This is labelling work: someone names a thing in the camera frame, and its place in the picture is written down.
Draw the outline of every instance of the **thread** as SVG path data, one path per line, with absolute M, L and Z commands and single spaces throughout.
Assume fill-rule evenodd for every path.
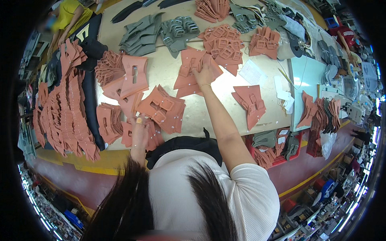
M 296 57 L 292 51 L 290 43 L 283 44 L 278 48 L 278 59 L 291 59 Z

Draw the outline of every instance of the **factory floor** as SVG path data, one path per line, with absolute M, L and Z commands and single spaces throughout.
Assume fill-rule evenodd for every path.
M 104 9 L 119 1 L 106 1 L 97 13 L 103 12 Z M 306 3 L 305 5 L 310 9 L 316 23 L 327 29 L 318 12 Z M 96 6 L 93 4 L 90 8 L 95 11 Z M 343 153 L 349 151 L 354 140 L 350 136 L 354 125 L 349 121 L 344 122 L 344 125 L 337 133 L 337 141 L 327 160 L 308 155 L 306 141 L 303 141 L 300 154 L 296 159 L 268 170 L 281 201 L 312 183 L 329 170 Z M 116 168 L 125 163 L 126 156 L 129 154 L 128 150 L 103 151 L 100 153 L 101 159 L 91 163 L 85 157 L 79 158 L 72 154 L 69 154 L 68 158 L 63 158 L 53 150 L 39 148 L 36 152 L 37 158 L 32 158 L 28 164 L 47 183 L 62 190 L 72 200 L 78 201 L 89 215 L 93 214 L 113 186 L 117 174 Z

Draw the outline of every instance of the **red basket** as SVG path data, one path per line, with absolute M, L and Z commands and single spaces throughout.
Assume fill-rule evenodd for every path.
M 308 133 L 308 144 L 306 153 L 316 157 L 318 153 L 318 149 L 321 147 L 316 143 L 316 140 L 319 139 L 320 133 L 318 131 L 311 131 Z
M 302 141 L 302 137 L 303 137 L 303 131 L 300 131 L 298 135 L 295 136 L 296 139 L 299 140 L 299 148 L 298 150 L 296 151 L 296 154 L 291 156 L 289 158 L 289 160 L 293 160 L 295 158 L 298 157 L 299 153 L 300 153 L 300 147 L 301 147 L 301 141 Z M 247 149 L 249 151 L 249 153 L 252 155 L 252 157 L 254 158 L 254 148 L 252 147 L 252 142 L 253 142 L 253 134 L 252 135 L 247 135 L 245 137 L 245 145 L 247 146 Z M 271 167 L 275 167 L 275 166 L 278 166 L 280 164 L 283 164 L 287 162 L 287 160 L 284 158 L 284 156 L 278 156 L 275 158 L 275 161 L 272 163 L 272 166 Z

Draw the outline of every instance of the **face mask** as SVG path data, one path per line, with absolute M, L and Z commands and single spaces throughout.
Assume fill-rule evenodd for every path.
M 46 29 L 51 29 L 51 28 L 52 28 L 52 25 L 54 25 L 55 21 L 56 21 L 56 16 L 52 14 L 52 15 L 48 18 L 48 20 L 47 20 L 47 22 L 46 22 Z

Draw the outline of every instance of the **person in yellow shirt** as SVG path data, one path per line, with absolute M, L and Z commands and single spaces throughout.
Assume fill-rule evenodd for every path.
M 50 9 L 37 26 L 39 32 L 50 31 L 54 34 L 47 54 L 51 54 L 58 39 L 58 46 L 60 46 L 94 15 L 95 13 L 91 9 L 84 7 L 77 0 L 64 0 L 55 10 Z

